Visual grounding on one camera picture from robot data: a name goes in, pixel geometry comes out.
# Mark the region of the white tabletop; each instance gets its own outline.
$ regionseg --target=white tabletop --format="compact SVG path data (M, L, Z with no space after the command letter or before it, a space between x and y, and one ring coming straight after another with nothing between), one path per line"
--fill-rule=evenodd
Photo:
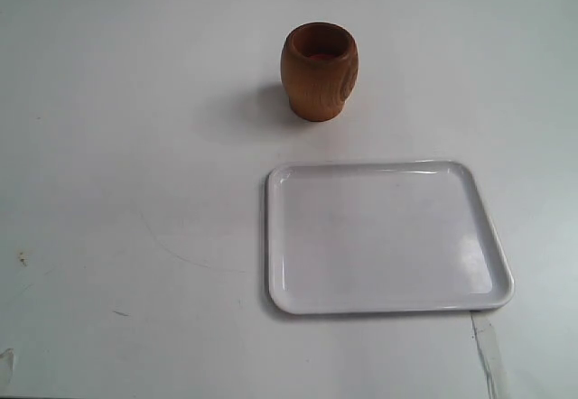
M302 319L264 287L276 165L453 158L517 281L487 315L509 395L574 397L576 6L0 0L0 352L15 354L0 388L488 397L467 313ZM346 109L322 124L279 87L284 37L312 20L345 26L360 56Z

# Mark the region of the wood grain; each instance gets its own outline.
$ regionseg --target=wood grain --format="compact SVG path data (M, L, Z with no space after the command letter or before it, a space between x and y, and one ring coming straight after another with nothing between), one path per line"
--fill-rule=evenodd
M358 76L355 40L331 23L308 23L287 36L281 81L291 109L308 121L333 119L343 109Z

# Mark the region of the white tray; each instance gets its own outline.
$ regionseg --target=white tray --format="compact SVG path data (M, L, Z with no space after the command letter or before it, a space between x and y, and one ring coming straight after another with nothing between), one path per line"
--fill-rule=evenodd
M271 297L295 314L492 309L514 291L457 162L278 167L267 250Z

